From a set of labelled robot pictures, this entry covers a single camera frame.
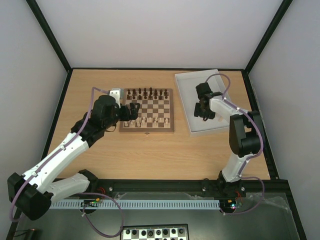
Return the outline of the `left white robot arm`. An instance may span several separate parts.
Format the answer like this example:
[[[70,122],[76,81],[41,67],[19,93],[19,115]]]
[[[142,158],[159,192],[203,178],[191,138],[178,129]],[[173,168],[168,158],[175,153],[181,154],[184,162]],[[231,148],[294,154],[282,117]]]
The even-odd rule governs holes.
[[[136,120],[139,109],[139,103],[122,105],[120,95],[115,92],[91,100],[88,111],[58,147],[22,175],[14,172],[7,179],[11,206],[34,221],[41,218],[52,203],[85,192],[92,173],[85,175],[80,171],[56,183],[53,181],[77,156],[101,139],[107,129],[118,122]]]

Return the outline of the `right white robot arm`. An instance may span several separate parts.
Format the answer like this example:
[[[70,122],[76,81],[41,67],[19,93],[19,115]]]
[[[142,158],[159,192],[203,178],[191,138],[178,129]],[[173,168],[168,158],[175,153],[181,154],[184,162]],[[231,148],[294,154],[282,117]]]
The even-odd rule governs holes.
[[[244,110],[230,102],[222,92],[213,92],[207,82],[200,83],[195,89],[199,102],[195,104],[194,116],[204,121],[220,116],[229,123],[231,155],[217,179],[218,191],[229,196],[239,184],[246,165],[263,153],[262,119],[257,111]]]

